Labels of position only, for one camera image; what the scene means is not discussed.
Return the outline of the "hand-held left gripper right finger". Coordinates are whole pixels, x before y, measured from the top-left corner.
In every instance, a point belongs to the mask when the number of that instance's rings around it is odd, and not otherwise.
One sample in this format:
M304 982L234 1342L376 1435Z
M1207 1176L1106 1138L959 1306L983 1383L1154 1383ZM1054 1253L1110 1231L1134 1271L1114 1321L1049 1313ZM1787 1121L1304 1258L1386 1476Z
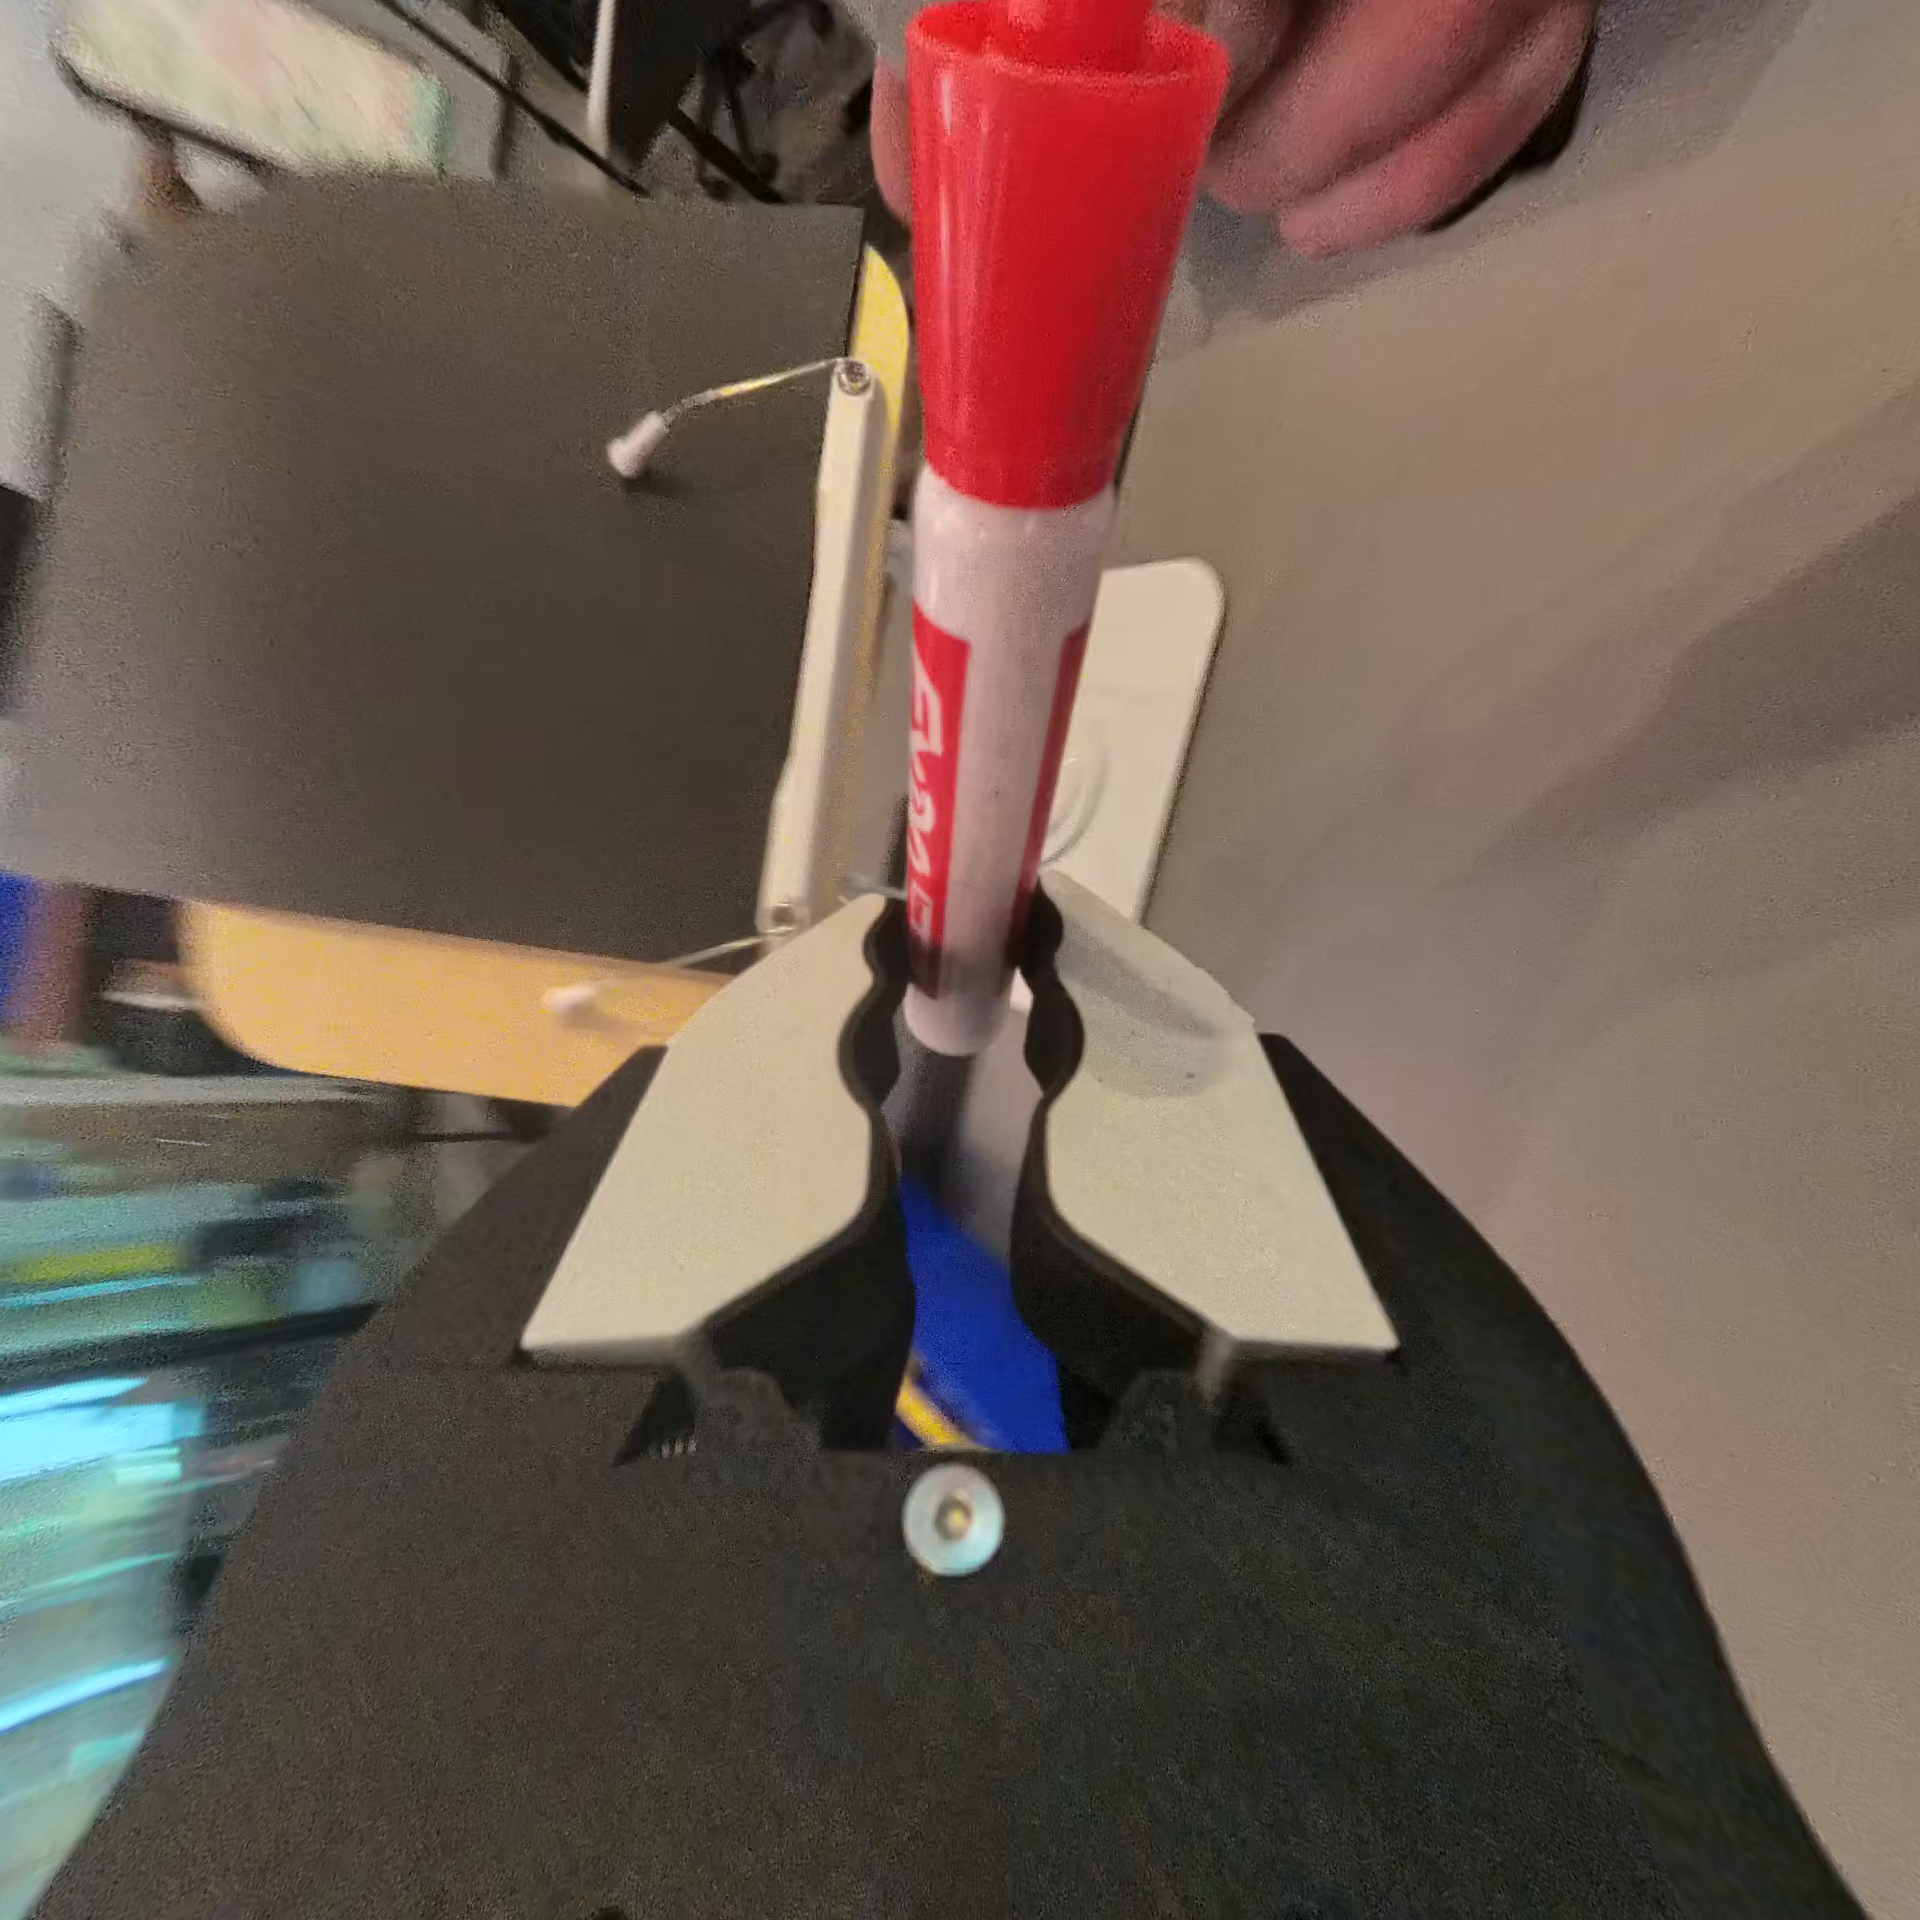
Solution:
M1017 1308L1060 1369L1230 1383L1269 1359L1393 1356L1250 1015L1084 886L1034 908Z

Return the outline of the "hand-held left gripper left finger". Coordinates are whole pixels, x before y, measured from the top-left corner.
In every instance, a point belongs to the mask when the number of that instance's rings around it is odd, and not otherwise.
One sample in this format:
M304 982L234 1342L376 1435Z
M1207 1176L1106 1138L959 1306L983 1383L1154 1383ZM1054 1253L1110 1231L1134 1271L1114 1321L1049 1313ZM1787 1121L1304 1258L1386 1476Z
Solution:
M866 895L713 995L663 1049L524 1356L897 1379L910 1271L883 1102L902 982L902 903Z

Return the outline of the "blue plastic bin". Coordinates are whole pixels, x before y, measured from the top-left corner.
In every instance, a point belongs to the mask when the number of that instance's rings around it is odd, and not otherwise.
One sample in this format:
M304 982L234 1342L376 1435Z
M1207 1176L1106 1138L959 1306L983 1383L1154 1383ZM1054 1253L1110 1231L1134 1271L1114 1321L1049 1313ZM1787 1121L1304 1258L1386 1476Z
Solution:
M1010 1271L936 1195L899 1182L917 1322L897 1422L922 1448L1066 1455L1057 1359L1019 1316Z

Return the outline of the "red whiteboard marker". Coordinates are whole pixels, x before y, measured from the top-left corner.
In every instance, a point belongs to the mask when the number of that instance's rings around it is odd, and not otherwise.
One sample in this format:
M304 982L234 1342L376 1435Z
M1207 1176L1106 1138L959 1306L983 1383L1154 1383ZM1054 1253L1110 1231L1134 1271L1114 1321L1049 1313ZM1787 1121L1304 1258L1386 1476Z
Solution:
M922 471L902 1015L946 1058L1002 1023L1224 76L1150 2L936 2L906 32Z

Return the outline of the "person's right hand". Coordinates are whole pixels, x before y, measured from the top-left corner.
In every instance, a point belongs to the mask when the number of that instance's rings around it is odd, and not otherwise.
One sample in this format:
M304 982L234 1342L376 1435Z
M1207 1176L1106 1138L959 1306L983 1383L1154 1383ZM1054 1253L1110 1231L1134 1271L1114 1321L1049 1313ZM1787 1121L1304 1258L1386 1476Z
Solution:
M1160 2L1217 36L1230 83L1207 192L1309 258L1452 223L1550 143L1596 2Z

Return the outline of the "black backdrop board stand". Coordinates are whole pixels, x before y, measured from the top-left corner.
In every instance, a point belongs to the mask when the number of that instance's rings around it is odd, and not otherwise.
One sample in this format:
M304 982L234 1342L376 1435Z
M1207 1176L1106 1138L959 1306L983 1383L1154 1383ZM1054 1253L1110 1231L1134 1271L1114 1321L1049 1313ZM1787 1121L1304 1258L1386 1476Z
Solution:
M80 322L3 713L3 863L176 908L243 1053L573 1106L760 932L847 205L309 179Z

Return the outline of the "whiteboard easel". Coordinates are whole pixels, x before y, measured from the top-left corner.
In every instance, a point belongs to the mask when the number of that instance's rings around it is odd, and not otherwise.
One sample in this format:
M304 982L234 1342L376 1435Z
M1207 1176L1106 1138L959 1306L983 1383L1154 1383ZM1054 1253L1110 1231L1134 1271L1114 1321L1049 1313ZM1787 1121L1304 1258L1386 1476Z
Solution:
M304 2L66 2L50 46L83 93L224 158L293 173L446 165L440 76Z

